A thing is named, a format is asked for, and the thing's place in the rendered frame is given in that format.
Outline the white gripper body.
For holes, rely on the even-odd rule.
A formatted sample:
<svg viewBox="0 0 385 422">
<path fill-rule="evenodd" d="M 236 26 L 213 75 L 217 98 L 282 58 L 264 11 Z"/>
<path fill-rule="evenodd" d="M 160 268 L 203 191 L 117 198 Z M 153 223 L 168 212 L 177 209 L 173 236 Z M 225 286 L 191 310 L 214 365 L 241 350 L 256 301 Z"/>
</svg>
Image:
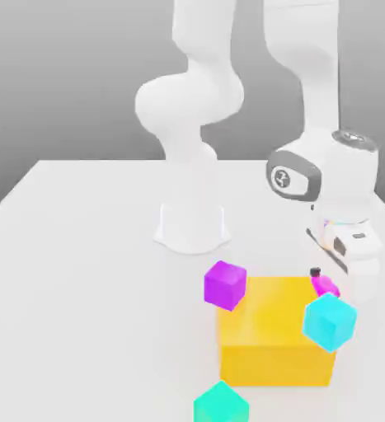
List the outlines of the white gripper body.
<svg viewBox="0 0 385 422">
<path fill-rule="evenodd" d="M 383 244 L 372 226 L 308 227 L 306 232 L 346 274 L 355 302 L 375 296 Z"/>
</svg>

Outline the small turquoise cube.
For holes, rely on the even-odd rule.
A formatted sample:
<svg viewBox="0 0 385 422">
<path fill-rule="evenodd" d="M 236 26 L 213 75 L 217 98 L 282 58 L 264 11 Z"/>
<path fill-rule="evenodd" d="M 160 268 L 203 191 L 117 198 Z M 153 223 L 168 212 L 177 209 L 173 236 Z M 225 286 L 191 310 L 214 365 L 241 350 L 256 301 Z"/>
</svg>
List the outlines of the small turquoise cube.
<svg viewBox="0 0 385 422">
<path fill-rule="evenodd" d="M 193 422 L 249 422 L 250 405 L 225 381 L 194 400 Z"/>
</svg>

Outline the large yellow box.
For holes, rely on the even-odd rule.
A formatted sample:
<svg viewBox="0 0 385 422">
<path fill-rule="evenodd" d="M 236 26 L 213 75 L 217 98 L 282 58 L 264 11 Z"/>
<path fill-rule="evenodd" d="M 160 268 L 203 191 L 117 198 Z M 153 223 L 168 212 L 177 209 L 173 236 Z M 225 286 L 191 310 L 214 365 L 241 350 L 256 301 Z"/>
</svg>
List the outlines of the large yellow box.
<svg viewBox="0 0 385 422">
<path fill-rule="evenodd" d="M 248 278 L 234 310 L 218 310 L 220 378 L 231 387 L 328 386 L 336 354 L 303 334 L 316 298 L 307 276 Z"/>
</svg>

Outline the small magenta cube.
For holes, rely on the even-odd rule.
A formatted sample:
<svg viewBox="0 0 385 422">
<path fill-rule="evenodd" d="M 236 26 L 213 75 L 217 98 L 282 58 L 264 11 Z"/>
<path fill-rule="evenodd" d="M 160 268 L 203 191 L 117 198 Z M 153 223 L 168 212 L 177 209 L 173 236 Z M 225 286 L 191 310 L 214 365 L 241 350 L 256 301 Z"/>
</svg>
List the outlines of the small magenta cube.
<svg viewBox="0 0 385 422">
<path fill-rule="evenodd" d="M 312 276 L 311 281 L 312 286 L 314 287 L 318 297 L 321 297 L 326 293 L 331 293 L 337 298 L 340 296 L 339 288 L 332 282 L 332 280 L 328 276 Z"/>
</svg>

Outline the small purple cube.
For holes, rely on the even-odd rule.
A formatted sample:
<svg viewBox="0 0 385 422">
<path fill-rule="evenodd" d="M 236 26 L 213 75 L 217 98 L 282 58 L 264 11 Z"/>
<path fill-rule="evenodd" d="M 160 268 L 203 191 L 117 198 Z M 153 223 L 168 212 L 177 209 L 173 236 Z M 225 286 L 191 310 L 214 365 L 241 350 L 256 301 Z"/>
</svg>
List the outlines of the small purple cube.
<svg viewBox="0 0 385 422">
<path fill-rule="evenodd" d="M 245 295 L 246 279 L 245 268 L 219 260 L 204 275 L 204 300 L 231 312 Z"/>
</svg>

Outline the small cyan cube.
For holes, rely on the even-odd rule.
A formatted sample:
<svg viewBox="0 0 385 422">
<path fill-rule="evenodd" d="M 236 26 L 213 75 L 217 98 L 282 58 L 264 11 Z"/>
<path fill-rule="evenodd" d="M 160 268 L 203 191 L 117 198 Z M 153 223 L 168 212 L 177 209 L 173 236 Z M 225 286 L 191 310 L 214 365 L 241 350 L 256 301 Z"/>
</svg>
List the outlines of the small cyan cube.
<svg viewBox="0 0 385 422">
<path fill-rule="evenodd" d="M 356 321 L 355 307 L 332 293 L 325 293 L 305 307 L 303 334 L 333 353 L 352 338 Z"/>
</svg>

